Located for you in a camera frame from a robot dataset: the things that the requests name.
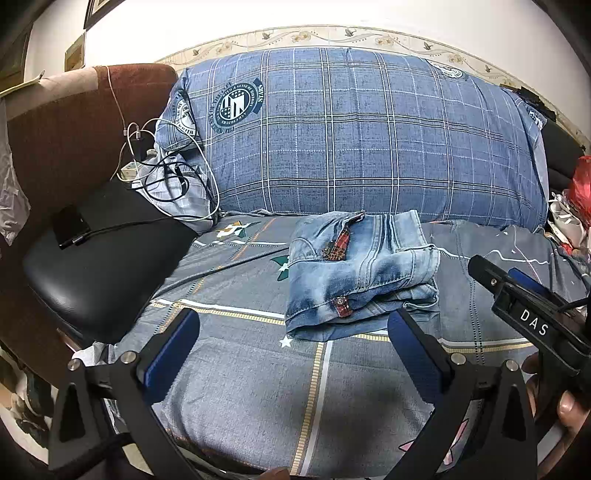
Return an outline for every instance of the picture frame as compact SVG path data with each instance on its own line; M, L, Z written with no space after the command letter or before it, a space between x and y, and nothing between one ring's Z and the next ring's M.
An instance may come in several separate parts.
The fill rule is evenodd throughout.
M33 25L31 24L17 38L7 54L0 59L0 92L24 81L25 59L27 58L32 27Z
M64 72L81 69L85 65L84 50L86 45L86 32L66 50L64 55Z
M88 30L124 0L89 0L84 29Z

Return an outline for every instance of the screw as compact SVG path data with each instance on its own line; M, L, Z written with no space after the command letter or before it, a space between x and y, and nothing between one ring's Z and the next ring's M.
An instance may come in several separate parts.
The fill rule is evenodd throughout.
M456 365L463 365L466 363L466 357L463 356L461 353L452 353L452 356L450 358L452 359L452 362L454 362Z
M128 352L125 352L123 355L121 355L119 358L121 358L121 362L125 363L125 365L128 365L132 362L135 362L135 359L138 357L138 354L135 352L132 352L131 350L129 350Z
M507 360L505 366L512 372L517 372L519 370L519 365L515 360Z
M73 372L74 370L78 370L78 368L82 365L82 362L79 358L73 358L68 362L68 370Z

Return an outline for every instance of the star print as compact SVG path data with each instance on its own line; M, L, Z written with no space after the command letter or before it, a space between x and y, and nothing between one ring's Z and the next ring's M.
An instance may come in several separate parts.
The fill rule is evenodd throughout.
M279 265L279 276L277 281L285 280L290 274L290 257L289 255L282 255L280 257L271 258L277 265Z
M293 338L289 338L287 335L285 335L281 340L279 340L279 343L281 344L281 348L285 348L286 346L291 348L292 340L293 340Z
M468 421L469 421L469 419L466 419L460 424L460 428L457 430L456 437L453 439L452 446L449 447L449 450L447 451L447 454L445 455L445 458L443 459L443 465L451 465L453 463L452 448L455 446L456 443L458 443L458 441L462 437L464 430L466 430L466 425L468 425ZM398 448L401 449L403 452L408 452L410 450L410 447L413 446L413 442L414 442L414 440L407 442L407 443L403 443Z
M231 225L226 226L225 228L222 228L221 230L217 231L217 237L221 238L224 236L228 236L228 235L236 235L240 238L244 238L246 237L246 232L244 231L247 227L250 227L252 225L256 225L257 223L260 222L252 222L252 223L247 223L246 225L241 224L240 222L234 222Z

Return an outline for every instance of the phone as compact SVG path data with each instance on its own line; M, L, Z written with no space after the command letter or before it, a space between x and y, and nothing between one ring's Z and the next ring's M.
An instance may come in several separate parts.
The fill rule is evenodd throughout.
M69 247L85 233L90 232L88 223L75 205L68 205L51 217L57 244L62 250Z

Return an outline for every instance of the blue plaid pillow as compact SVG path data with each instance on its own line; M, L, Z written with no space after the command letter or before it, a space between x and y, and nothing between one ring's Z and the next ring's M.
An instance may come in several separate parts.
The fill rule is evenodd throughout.
M545 119L430 60L296 47L204 61L182 72L163 118L182 130L159 124L165 150L201 164L183 132L203 142L224 210L545 221Z

